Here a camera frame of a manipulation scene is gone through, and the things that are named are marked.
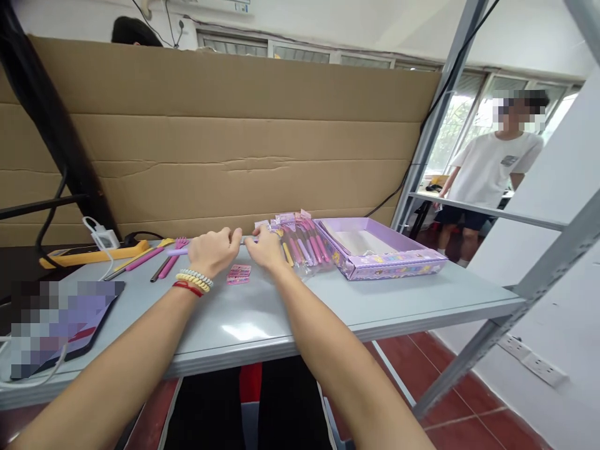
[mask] beaded bracelet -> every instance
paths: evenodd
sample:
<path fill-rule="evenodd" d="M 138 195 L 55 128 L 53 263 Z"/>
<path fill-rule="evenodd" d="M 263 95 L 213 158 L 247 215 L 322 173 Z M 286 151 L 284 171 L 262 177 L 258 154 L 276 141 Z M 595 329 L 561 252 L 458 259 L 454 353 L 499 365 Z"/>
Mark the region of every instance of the beaded bracelet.
<path fill-rule="evenodd" d="M 173 283 L 173 286 L 175 286 L 176 288 L 184 288 L 188 291 L 192 291 L 198 297 L 202 297 L 204 295 L 204 293 L 200 289 L 196 288 L 195 286 L 190 286 L 187 281 L 178 280 Z"/>
<path fill-rule="evenodd" d="M 200 280 L 204 281 L 210 287 L 213 286 L 213 280 L 211 280 L 207 276 L 202 275 L 200 272 L 193 271 L 192 269 L 181 269 L 179 271 L 179 273 L 184 273 L 186 275 L 195 276 L 196 278 L 199 278 Z"/>
<path fill-rule="evenodd" d="M 177 276 L 175 278 L 177 278 L 179 280 L 189 281 L 190 283 L 194 283 L 196 286 L 198 286 L 200 289 L 202 289 L 205 293 L 208 293 L 211 290 L 211 287 L 208 284 L 206 284 L 204 281 L 199 279 L 198 277 L 179 273 L 179 274 L 177 274 Z"/>

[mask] black shorts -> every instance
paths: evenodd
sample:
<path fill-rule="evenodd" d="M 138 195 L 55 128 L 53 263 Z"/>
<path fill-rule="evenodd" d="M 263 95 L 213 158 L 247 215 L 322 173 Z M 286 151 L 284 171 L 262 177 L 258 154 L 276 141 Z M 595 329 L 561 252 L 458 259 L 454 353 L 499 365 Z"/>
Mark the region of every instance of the black shorts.
<path fill-rule="evenodd" d="M 464 214 L 464 227 L 479 231 L 483 224 L 491 217 L 481 212 L 468 211 L 454 206 L 444 205 L 437 214 L 435 221 L 443 225 L 457 225 Z"/>

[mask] white t-shirt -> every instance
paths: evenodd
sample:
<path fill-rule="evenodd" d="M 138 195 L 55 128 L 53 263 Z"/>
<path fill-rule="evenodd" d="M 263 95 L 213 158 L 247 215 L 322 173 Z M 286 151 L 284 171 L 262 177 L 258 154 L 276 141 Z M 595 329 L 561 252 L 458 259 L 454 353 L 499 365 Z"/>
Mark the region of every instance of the white t-shirt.
<path fill-rule="evenodd" d="M 511 173 L 526 173 L 543 146 L 541 136 L 528 132 L 510 141 L 493 132 L 476 137 L 450 163 L 461 170 L 446 198 L 497 208 Z"/>

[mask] table leg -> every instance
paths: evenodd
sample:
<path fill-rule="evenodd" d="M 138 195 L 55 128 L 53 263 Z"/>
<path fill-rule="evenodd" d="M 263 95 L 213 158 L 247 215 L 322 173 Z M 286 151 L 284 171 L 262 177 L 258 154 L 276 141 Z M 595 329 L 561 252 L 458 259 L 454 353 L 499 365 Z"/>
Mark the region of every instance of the table leg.
<path fill-rule="evenodd" d="M 506 332 L 503 324 L 510 316 L 486 321 L 469 343 L 454 358 L 454 361 L 442 372 L 429 389 L 413 407 L 412 413 L 419 420 L 442 399 L 442 397 L 465 376 L 473 366 L 483 358 Z"/>
<path fill-rule="evenodd" d="M 417 216 L 417 219 L 412 226 L 411 233 L 408 236 L 412 240 L 415 240 L 419 234 L 419 231 L 421 231 L 421 227 L 423 227 L 423 222 L 425 222 L 429 208 L 431 208 L 431 202 L 427 200 L 423 201 L 423 204 L 419 207 L 419 215 Z"/>

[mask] desk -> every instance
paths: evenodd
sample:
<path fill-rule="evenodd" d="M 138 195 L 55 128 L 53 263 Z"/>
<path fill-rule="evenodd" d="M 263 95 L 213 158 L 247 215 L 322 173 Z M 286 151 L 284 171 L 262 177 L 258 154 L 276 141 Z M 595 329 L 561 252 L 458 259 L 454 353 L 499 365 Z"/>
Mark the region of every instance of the desk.
<path fill-rule="evenodd" d="M 436 201 L 436 198 L 439 197 L 439 192 L 436 191 L 427 191 L 425 189 L 420 189 L 418 191 L 419 194 L 421 195 L 425 195 L 427 197 L 431 197 L 430 201 L 424 200 L 423 203 L 421 204 L 421 206 L 419 206 L 417 208 L 417 218 L 414 221 L 414 225 L 411 228 L 411 232 L 409 233 L 408 237 L 416 240 L 417 239 L 417 235 L 419 234 L 419 231 L 421 231 L 421 228 L 423 227 L 423 223 L 425 222 L 425 217 L 427 217 L 427 213 L 429 212 L 429 208 L 431 208 L 431 204 L 433 202 Z M 502 200 L 503 201 L 508 201 L 509 199 L 511 199 L 514 195 L 513 191 L 508 191 L 505 192 L 504 195 L 502 195 Z"/>
<path fill-rule="evenodd" d="M 164 261 L 155 257 L 115 280 L 126 282 L 93 348 L 65 362 L 45 385 L 0 389 L 0 409 L 20 408 L 55 398 L 102 350 L 144 314 L 189 264 L 181 256 L 167 279 L 150 283 Z M 241 246 L 238 264 L 251 264 L 250 283 L 227 286 L 227 271 L 210 295 L 198 302 L 165 378 L 188 376 L 298 354 L 285 308 L 268 275 Z M 106 262 L 88 264 L 60 283 L 95 281 Z M 467 270 L 448 263 L 437 275 L 377 281 L 348 281 L 336 269 L 307 280 L 318 295 L 362 341 L 390 338 L 434 328 L 511 314 L 523 300 Z M 0 360 L 9 376 L 9 351 Z M 34 380 L 44 373 L 32 377 Z"/>

